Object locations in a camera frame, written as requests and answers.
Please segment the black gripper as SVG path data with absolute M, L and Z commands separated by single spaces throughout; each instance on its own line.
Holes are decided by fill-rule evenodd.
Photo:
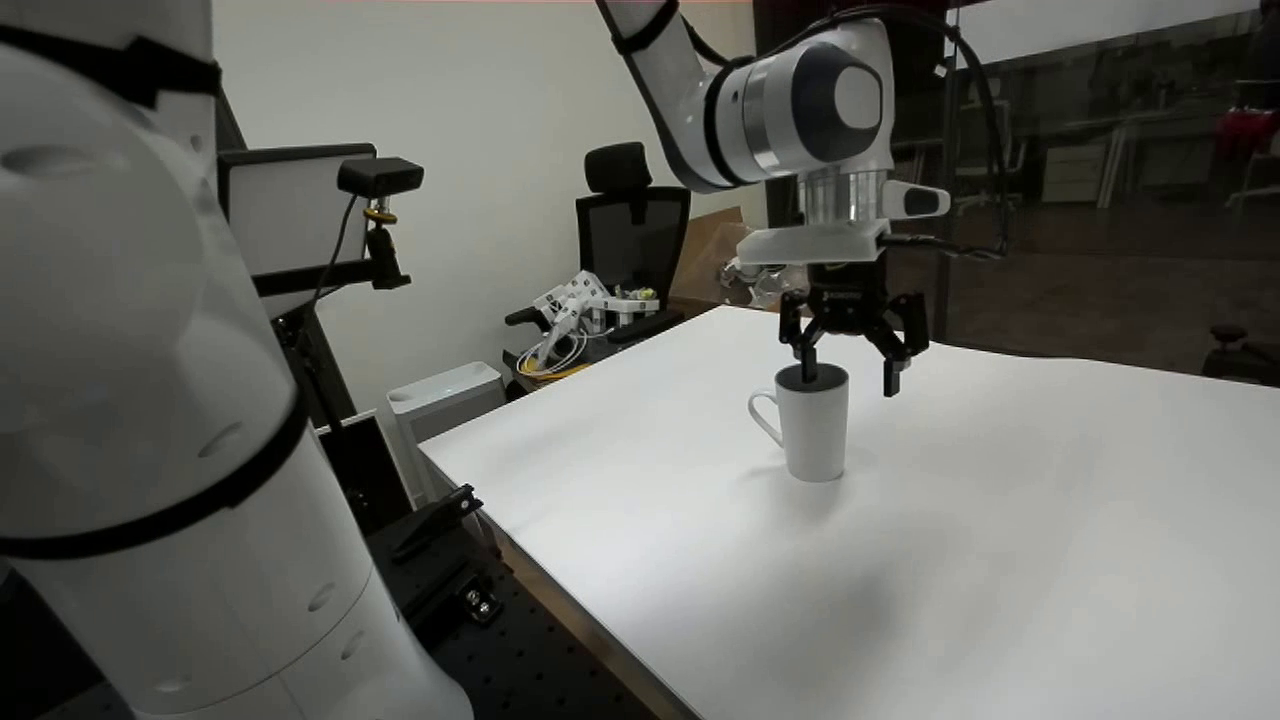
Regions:
M 802 386 L 819 380 L 825 333 L 863 338 L 885 355 L 885 398 L 896 398 L 908 359 L 928 349 L 928 305 L 921 293 L 892 296 L 878 261 L 811 265 L 802 284 L 779 296 L 779 340 L 792 344 Z

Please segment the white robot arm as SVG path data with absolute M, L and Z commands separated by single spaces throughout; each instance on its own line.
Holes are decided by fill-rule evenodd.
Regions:
M 899 10 L 831 12 L 755 62 L 679 0 L 596 0 L 694 192 L 802 181 L 802 217 L 744 239 L 799 265 L 782 338 L 928 344 L 871 280 L 942 192 L 892 173 Z M 323 459 L 216 205 L 161 101 L 216 91 L 212 0 L 5 0 L 0 557 L 136 720 L 470 720 L 419 648 Z

